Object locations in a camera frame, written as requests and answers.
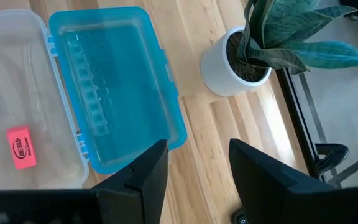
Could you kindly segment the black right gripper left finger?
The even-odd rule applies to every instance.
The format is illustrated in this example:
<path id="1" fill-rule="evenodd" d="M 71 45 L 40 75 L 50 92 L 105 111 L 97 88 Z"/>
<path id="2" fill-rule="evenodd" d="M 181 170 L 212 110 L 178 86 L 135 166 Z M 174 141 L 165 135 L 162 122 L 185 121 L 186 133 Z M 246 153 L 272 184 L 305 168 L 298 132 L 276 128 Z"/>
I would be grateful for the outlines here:
<path id="1" fill-rule="evenodd" d="M 167 140 L 159 140 L 130 164 L 93 188 L 103 223 L 159 224 L 167 188 Z"/>

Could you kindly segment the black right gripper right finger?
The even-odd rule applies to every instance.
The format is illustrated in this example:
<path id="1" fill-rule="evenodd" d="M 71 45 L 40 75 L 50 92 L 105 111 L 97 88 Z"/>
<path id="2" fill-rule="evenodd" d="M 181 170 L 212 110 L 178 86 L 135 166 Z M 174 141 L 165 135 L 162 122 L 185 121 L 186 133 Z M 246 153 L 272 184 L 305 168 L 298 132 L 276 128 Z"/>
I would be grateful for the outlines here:
<path id="1" fill-rule="evenodd" d="M 305 197 L 333 189 L 239 139 L 229 162 L 249 223 L 316 223 L 318 204 Z"/>

